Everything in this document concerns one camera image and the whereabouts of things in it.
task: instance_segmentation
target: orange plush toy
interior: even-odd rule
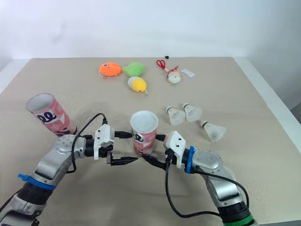
[[[107,62],[99,67],[99,75],[103,75],[105,78],[106,76],[116,76],[122,72],[122,68],[119,64],[114,62]]]

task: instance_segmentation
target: red scissors handle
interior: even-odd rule
[[[157,60],[157,65],[161,67],[163,70],[165,69],[165,61],[164,60]]]

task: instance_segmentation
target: cup rim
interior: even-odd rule
[[[154,119],[156,120],[156,123],[155,123],[156,126],[154,126],[152,129],[150,129],[150,130],[148,130],[148,131],[140,132],[139,130],[137,130],[137,129],[133,126],[133,119],[134,119],[135,116],[137,116],[138,114],[141,114],[141,113],[143,113],[143,112],[144,112],[144,113],[147,113],[147,114],[151,114],[152,116],[154,116]],[[138,112],[135,112],[135,113],[132,115],[131,120],[130,120],[130,124],[131,124],[132,129],[134,129],[134,130],[135,130],[136,132],[138,132],[138,133],[150,133],[150,132],[156,130],[156,128],[158,127],[158,117],[155,115],[155,113],[150,112],[150,111],[138,111]]]
[[[46,102],[46,104],[41,105],[42,107],[39,107],[38,109],[37,109],[37,107],[32,106],[32,105],[34,105],[34,103],[33,103],[34,101],[38,101],[37,99],[40,98],[41,96],[44,96],[44,95],[51,96],[51,100],[48,100],[48,101]],[[49,105],[51,105],[51,104],[53,103],[54,99],[55,99],[55,97],[54,97],[52,94],[50,94],[50,93],[40,93],[40,94],[35,95],[34,97],[32,97],[32,98],[27,102],[26,108],[27,108],[27,110],[30,111],[30,112],[41,111],[42,109],[44,109],[44,108],[48,107]]]

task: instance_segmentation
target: white wall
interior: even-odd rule
[[[301,101],[300,0],[2,0],[1,61],[248,56],[288,107]]]

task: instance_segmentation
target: white table edge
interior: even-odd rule
[[[234,60],[261,95],[299,153],[301,153],[301,124],[246,57],[234,57]],[[29,61],[30,59],[12,60],[0,72],[0,94]]]
[[[234,60],[301,153],[301,124],[246,57],[234,57]]]

